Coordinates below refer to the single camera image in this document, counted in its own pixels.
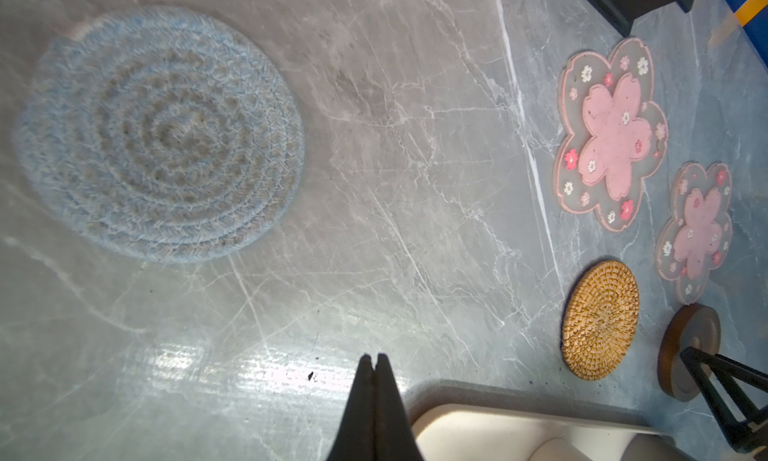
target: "gray marble surface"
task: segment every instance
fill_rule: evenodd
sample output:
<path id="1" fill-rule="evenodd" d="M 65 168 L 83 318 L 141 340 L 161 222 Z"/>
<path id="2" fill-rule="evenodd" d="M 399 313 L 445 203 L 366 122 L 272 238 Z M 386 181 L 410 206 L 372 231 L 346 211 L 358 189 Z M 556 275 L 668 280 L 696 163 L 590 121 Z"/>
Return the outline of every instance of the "gray marble surface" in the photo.
<path id="1" fill-rule="evenodd" d="M 148 3 L 246 34 L 305 122 L 290 210 L 216 261 L 89 244 L 48 215 L 8 143 L 47 42 Z M 653 263 L 677 168 L 729 163 L 732 252 L 701 301 L 721 353 L 768 370 L 768 74 L 743 33 L 714 36 L 728 13 L 696 0 L 636 22 L 670 148 L 614 234 L 562 211 L 550 181 L 558 74 L 620 40 L 585 0 L 0 0 L 0 458 L 324 459 L 359 356 L 383 351 L 412 416 L 441 387 L 496 389 L 542 401 L 529 409 L 634 413 L 699 460 L 729 459 L 701 397 L 658 388 L 679 305 Z M 619 368 L 586 382 L 564 366 L 560 320 L 603 257 L 637 276 L 640 322 Z"/>

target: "orange stripe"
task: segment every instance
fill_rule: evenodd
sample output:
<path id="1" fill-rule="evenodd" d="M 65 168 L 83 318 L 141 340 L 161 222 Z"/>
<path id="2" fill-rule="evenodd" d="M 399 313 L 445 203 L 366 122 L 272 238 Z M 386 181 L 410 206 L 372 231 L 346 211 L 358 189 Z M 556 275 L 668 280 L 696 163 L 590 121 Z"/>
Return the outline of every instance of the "orange stripe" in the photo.
<path id="1" fill-rule="evenodd" d="M 742 26 L 746 25 L 755 17 L 764 7 L 768 6 L 768 0 L 747 0 L 736 10 L 736 18 Z"/>

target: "pink flower coaster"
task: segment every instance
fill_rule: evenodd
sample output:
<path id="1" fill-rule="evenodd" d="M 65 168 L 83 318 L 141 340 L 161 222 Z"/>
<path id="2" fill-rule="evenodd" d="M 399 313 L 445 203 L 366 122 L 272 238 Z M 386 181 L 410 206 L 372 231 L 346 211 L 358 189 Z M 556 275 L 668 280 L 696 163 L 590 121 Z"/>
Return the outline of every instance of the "pink flower coaster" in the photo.
<path id="1" fill-rule="evenodd" d="M 568 134 L 554 165 L 554 192 L 568 212 L 595 214 L 611 231 L 638 214 L 643 180 L 667 154 L 667 119 L 651 100 L 654 64 L 639 38 L 619 43 L 608 60 L 572 57 L 562 73 L 560 116 Z"/>
<path id="2" fill-rule="evenodd" d="M 710 270 L 725 261 L 733 233 L 731 183 L 723 163 L 706 171 L 698 163 L 683 165 L 672 183 L 672 218 L 656 244 L 656 267 L 661 277 L 675 281 L 683 304 L 699 299 Z"/>

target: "rattan coaster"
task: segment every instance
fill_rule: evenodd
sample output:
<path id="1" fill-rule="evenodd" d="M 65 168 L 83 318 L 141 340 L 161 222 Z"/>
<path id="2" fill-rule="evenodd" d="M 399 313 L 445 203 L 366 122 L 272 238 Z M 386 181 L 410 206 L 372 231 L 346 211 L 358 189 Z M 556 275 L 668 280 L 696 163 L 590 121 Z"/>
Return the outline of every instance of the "rattan coaster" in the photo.
<path id="1" fill-rule="evenodd" d="M 579 281 L 563 321 L 563 356 L 581 379 L 609 375 L 638 325 L 638 283 L 626 264 L 604 261 Z"/>

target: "braided coaster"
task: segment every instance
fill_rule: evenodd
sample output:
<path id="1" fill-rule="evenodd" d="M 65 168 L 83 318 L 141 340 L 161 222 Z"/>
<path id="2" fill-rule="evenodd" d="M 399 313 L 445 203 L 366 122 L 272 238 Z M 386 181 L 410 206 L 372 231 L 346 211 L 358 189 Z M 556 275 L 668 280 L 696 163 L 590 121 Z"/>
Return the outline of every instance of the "braided coaster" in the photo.
<path id="1" fill-rule="evenodd" d="M 12 134 L 45 205 L 151 261 L 248 245 L 299 185 L 296 103 L 266 55 L 206 15 L 143 7 L 53 40 Z"/>
<path id="2" fill-rule="evenodd" d="M 638 325 L 638 283 L 626 264 L 603 261 L 574 290 L 563 321 L 563 357 L 581 379 L 609 375 L 621 362 Z"/>

